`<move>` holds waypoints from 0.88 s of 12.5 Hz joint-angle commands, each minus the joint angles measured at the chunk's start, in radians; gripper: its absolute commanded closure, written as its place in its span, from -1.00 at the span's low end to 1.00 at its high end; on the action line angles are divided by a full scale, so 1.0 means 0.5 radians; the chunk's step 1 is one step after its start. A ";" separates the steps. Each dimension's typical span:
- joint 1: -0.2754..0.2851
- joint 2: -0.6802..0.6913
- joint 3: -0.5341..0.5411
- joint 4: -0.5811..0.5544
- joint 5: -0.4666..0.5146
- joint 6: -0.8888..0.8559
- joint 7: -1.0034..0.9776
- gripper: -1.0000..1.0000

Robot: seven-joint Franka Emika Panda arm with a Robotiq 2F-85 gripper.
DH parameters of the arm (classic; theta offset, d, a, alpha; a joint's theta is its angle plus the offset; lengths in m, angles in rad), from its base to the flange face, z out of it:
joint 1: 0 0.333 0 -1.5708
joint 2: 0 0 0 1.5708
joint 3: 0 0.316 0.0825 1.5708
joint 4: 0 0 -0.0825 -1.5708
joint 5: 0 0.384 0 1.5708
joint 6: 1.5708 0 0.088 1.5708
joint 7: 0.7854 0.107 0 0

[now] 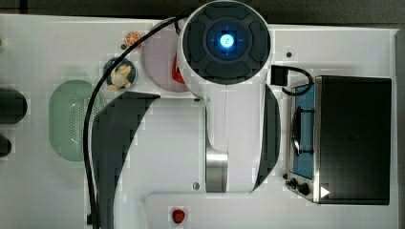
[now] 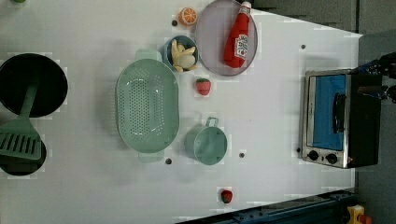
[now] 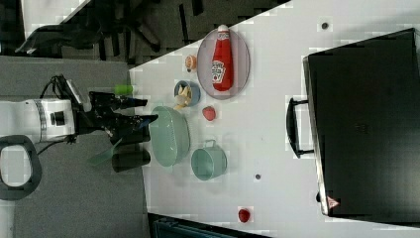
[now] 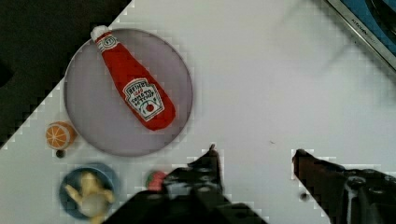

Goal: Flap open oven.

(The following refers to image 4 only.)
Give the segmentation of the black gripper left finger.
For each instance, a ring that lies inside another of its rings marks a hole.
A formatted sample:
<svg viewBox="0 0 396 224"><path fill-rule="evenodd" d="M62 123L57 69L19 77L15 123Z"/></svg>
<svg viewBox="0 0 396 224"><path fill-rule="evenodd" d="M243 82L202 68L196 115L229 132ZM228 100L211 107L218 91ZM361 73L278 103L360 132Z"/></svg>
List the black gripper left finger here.
<svg viewBox="0 0 396 224"><path fill-rule="evenodd" d="M163 194L168 203L191 203L193 193L199 189L223 193L219 153L215 146L211 144L204 155L165 176Z"/></svg>

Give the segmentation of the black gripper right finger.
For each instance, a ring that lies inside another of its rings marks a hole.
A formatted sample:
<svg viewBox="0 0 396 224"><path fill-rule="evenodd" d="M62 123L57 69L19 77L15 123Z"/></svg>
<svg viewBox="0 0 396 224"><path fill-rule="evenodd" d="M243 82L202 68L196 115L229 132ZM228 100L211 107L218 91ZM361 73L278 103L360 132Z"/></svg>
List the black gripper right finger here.
<svg viewBox="0 0 396 224"><path fill-rule="evenodd" d="M331 224L396 224L395 177L374 169L347 169L303 149L293 172Z"/></svg>

